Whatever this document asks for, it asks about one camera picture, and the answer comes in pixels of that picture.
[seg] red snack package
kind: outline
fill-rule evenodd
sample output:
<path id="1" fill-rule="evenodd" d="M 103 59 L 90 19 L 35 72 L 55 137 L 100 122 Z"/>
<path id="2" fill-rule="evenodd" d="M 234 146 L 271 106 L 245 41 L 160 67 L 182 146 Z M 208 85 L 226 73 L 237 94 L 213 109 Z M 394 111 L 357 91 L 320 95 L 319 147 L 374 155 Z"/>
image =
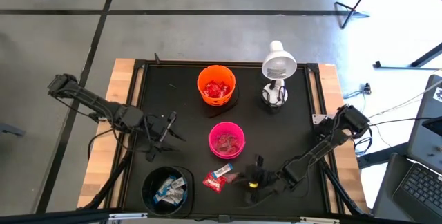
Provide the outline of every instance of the red snack package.
<path id="1" fill-rule="evenodd" d="M 224 82 L 217 83 L 215 81 L 209 82 L 203 93 L 209 97 L 219 98 L 225 96 L 230 92 L 230 86 L 226 85 Z"/>
<path id="2" fill-rule="evenodd" d="M 212 176 L 212 173 L 209 173 L 206 178 L 202 181 L 204 185 L 215 190 L 216 193 L 220 193 L 227 179 L 224 176 L 220 176 L 218 179 L 215 179 Z"/>
<path id="3" fill-rule="evenodd" d="M 209 97 L 217 98 L 219 97 L 221 92 L 220 85 L 218 85 L 215 81 L 211 81 L 206 85 L 206 88 L 203 90 L 203 93 Z"/>

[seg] orange bucket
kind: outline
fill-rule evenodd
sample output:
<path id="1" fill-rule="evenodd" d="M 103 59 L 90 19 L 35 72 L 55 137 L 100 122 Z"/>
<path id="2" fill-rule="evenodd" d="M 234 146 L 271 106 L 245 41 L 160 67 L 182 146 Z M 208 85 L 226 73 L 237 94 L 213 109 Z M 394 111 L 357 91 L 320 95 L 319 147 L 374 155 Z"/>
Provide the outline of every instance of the orange bucket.
<path id="1" fill-rule="evenodd" d="M 206 85 L 215 81 L 217 83 L 224 82 L 226 85 L 230 86 L 230 92 L 219 98 L 212 98 L 203 93 Z M 221 65 L 212 65 L 203 69 L 198 75 L 197 87 L 201 94 L 202 99 L 211 106 L 222 106 L 226 104 L 232 97 L 233 91 L 235 90 L 236 79 L 235 75 L 230 69 Z"/>

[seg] black floor line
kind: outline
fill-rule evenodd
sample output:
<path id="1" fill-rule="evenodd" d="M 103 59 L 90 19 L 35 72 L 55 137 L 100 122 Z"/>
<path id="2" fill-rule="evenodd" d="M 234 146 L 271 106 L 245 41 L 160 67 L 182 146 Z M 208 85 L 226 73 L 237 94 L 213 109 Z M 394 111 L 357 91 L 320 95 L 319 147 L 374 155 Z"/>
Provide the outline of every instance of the black floor line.
<path id="1" fill-rule="evenodd" d="M 285 15 L 347 16 L 348 11 L 335 10 L 109 10 L 108 15 Z"/>
<path id="2" fill-rule="evenodd" d="M 341 10 L 0 10 L 0 15 L 256 15 L 256 16 L 347 16 Z"/>
<path id="3" fill-rule="evenodd" d="M 100 15 L 103 10 L 16 10 L 3 9 L 0 15 Z"/>
<path id="4" fill-rule="evenodd" d="M 103 12 L 107 12 L 111 6 L 112 0 L 106 0 Z M 85 86 L 86 81 L 89 76 L 90 68 L 92 67 L 92 63 L 95 57 L 95 53 L 97 51 L 99 39 L 102 35 L 104 23 L 106 22 L 106 15 L 101 15 L 98 21 L 97 29 L 95 30 L 95 34 L 92 40 L 92 43 L 90 44 L 90 50 L 88 57 L 86 59 L 86 63 L 84 64 L 83 71 L 81 72 L 80 78 L 79 78 L 79 85 Z M 74 101 L 71 104 L 71 109 L 68 112 L 68 115 L 65 119 L 64 125 L 61 129 L 61 133 L 59 135 L 59 139 L 57 141 L 57 150 L 54 155 L 54 159 L 50 165 L 50 169 L 48 172 L 48 176 L 45 180 L 43 190 L 41 191 L 41 196 L 39 199 L 39 202 L 37 204 L 35 212 L 37 214 L 43 214 L 46 212 L 48 208 L 48 204 L 50 201 L 50 196 L 52 194 L 52 191 L 55 186 L 55 182 L 57 180 L 57 176 L 61 167 L 61 163 L 63 162 L 63 157 L 66 152 L 66 148 L 68 146 L 68 141 L 70 137 L 70 133 L 72 132 L 72 129 L 74 127 L 75 122 L 75 116 L 77 115 L 76 110 L 79 108 L 79 102 Z"/>

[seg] pink bowl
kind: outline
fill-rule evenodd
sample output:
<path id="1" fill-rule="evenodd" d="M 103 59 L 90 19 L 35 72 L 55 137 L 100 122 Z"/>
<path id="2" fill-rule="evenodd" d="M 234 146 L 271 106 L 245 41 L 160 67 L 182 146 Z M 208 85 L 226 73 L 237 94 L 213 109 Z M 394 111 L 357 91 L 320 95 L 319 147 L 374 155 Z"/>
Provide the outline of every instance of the pink bowl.
<path id="1" fill-rule="evenodd" d="M 219 153 L 215 150 L 215 143 L 217 141 L 216 140 L 217 137 L 219 137 L 222 134 L 226 134 L 226 133 L 230 133 L 231 135 L 236 136 L 239 140 L 239 143 L 240 143 L 240 149 L 237 152 L 235 152 L 234 154 L 231 154 L 228 156 L 222 155 L 221 153 Z M 240 153 L 244 149 L 245 145 L 246 145 L 246 140 L 244 137 L 244 132 L 242 132 L 242 129 L 235 123 L 221 122 L 221 123 L 215 125 L 209 133 L 210 150 L 220 158 L 223 158 L 223 159 L 236 158 L 237 156 L 240 155 Z"/>

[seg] tripod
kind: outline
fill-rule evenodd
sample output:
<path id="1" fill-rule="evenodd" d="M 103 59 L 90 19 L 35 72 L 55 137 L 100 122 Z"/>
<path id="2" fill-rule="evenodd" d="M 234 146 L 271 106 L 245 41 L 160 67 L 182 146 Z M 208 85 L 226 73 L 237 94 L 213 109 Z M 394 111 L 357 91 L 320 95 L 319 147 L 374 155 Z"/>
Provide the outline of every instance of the tripod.
<path id="1" fill-rule="evenodd" d="M 358 0 L 358 2 L 356 3 L 356 5 L 355 5 L 354 7 L 347 6 L 347 5 L 345 5 L 345 4 L 343 4 L 343 3 L 340 3 L 340 2 L 335 2 L 335 5 L 339 5 L 339 6 L 345 7 L 346 9 L 350 10 L 350 12 L 349 12 L 349 14 L 347 15 L 347 18 L 345 19 L 344 23 L 340 26 L 341 29 L 344 29 L 344 28 L 345 28 L 345 26 L 348 24 L 348 21 L 349 21 L 349 20 L 353 17 L 353 15 L 355 15 L 355 14 L 356 14 L 358 17 L 369 17 L 368 14 L 364 14 L 364 13 L 360 13 L 360 12 L 356 11 L 356 8 L 358 7 L 358 5 L 359 5 L 359 3 L 360 3 L 361 1 L 362 1 L 362 0 Z"/>

